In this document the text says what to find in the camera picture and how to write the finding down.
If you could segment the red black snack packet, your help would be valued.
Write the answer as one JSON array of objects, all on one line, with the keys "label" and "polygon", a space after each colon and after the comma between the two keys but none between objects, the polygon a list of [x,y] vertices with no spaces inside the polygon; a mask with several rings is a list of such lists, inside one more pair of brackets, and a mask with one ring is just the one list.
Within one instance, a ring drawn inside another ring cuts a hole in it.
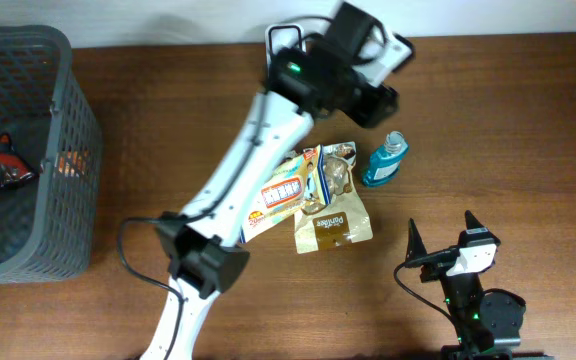
[{"label": "red black snack packet", "polygon": [[17,152],[7,132],[0,135],[0,172],[2,190],[23,187],[39,177],[38,172]]}]

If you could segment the yellow wet wipes pack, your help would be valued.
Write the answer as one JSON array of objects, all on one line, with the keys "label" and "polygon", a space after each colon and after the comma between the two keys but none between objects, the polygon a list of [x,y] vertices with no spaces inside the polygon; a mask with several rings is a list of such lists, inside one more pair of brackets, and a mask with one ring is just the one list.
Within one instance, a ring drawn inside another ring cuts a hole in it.
[{"label": "yellow wet wipes pack", "polygon": [[281,163],[253,197],[245,213],[240,242],[247,243],[309,205],[328,205],[321,145]]}]

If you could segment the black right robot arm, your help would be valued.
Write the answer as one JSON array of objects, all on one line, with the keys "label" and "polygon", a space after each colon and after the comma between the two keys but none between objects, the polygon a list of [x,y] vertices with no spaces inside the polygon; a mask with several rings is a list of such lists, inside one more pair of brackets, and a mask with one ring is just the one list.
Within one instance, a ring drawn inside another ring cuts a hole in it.
[{"label": "black right robot arm", "polygon": [[[516,353],[527,304],[524,298],[500,288],[485,289],[480,275],[495,264],[500,239],[471,211],[464,213],[466,229],[455,245],[429,252],[413,220],[408,221],[404,261],[393,271],[395,282],[409,295],[439,312],[452,325],[458,343],[440,350],[442,359],[547,359],[544,353]],[[420,270],[420,281],[438,281],[444,308],[406,286],[403,268]]]}]

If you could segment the blue mouthwash bottle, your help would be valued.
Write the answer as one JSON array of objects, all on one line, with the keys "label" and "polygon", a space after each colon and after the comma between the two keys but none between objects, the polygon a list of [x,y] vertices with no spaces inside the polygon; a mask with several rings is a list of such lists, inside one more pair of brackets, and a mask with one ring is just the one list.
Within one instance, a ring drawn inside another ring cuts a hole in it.
[{"label": "blue mouthwash bottle", "polygon": [[384,143],[371,154],[369,165],[362,173],[363,185],[378,187],[391,181],[398,173],[408,150],[409,145],[403,134],[399,131],[390,132]]}]

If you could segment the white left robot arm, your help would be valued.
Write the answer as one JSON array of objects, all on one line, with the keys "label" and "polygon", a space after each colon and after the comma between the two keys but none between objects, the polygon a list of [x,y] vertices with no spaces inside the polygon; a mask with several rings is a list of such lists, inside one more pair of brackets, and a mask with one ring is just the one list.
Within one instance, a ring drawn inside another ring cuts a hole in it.
[{"label": "white left robot arm", "polygon": [[413,55],[413,46],[390,41],[382,54],[360,59],[356,46],[319,40],[272,57],[263,90],[209,181],[181,212],[151,221],[169,259],[162,286],[169,295],[143,358],[191,358],[210,307],[247,265],[241,228],[272,171],[323,111],[341,110],[363,128],[390,116],[398,94],[384,81]]}]

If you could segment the orange small tissue box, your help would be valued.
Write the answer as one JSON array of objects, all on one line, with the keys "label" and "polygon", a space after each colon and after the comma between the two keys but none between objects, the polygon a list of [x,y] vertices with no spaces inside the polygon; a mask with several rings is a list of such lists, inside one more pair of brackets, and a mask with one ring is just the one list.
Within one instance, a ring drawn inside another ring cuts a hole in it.
[{"label": "orange small tissue box", "polygon": [[79,178],[86,174],[89,152],[67,151],[59,156],[57,170],[65,177]]}]

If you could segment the brown mushroom snack bag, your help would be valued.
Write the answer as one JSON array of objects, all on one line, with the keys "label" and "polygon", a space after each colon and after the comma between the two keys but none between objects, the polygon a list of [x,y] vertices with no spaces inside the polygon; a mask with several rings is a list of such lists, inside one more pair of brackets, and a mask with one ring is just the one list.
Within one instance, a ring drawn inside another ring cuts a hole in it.
[{"label": "brown mushroom snack bag", "polygon": [[353,180],[357,149],[353,141],[322,147],[321,175],[329,199],[312,203],[295,214],[298,254],[367,241],[373,238],[368,212]]}]

